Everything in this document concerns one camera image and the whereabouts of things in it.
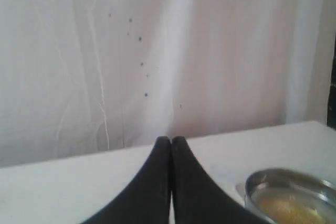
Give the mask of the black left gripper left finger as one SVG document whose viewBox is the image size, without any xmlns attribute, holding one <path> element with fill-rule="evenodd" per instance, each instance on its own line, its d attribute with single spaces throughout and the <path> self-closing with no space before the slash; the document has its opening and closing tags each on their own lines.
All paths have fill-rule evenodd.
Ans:
<svg viewBox="0 0 336 224">
<path fill-rule="evenodd" d="M 169 223 L 171 142 L 160 136 L 135 177 L 84 223 Z"/>
</svg>

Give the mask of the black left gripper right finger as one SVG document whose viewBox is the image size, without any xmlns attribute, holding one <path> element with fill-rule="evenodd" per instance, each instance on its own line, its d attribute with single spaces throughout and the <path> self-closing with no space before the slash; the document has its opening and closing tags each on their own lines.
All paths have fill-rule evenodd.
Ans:
<svg viewBox="0 0 336 224">
<path fill-rule="evenodd" d="M 175 223 L 266 223 L 228 196 L 194 156 L 187 140 L 171 143 L 171 191 Z"/>
</svg>

